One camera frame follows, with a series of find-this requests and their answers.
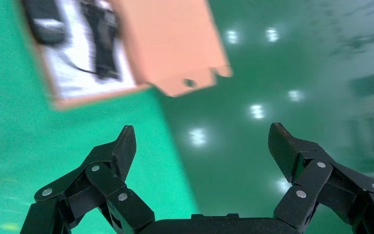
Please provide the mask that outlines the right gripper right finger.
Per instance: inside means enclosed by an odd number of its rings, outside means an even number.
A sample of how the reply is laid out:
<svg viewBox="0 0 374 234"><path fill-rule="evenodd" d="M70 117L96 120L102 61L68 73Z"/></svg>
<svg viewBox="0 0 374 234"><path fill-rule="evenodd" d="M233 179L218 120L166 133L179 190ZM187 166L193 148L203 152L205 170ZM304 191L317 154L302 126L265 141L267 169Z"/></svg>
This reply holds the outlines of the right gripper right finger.
<svg viewBox="0 0 374 234"><path fill-rule="evenodd" d="M318 206L330 208L355 234L374 234L374 179L337 163L317 143L292 136L280 123L268 134L269 152L291 184L276 219L304 233Z"/></svg>

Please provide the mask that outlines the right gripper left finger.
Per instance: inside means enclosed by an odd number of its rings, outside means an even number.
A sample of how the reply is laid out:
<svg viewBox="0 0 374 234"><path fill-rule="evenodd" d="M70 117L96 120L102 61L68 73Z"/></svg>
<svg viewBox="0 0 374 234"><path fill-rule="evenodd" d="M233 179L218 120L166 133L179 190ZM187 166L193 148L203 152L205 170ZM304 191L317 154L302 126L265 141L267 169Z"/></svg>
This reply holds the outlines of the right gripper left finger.
<svg viewBox="0 0 374 234"><path fill-rule="evenodd" d="M139 234L155 221L152 209L125 183L136 153L131 125L93 147L80 166L43 186L29 208L23 234L69 234L98 209L118 234Z"/></svg>

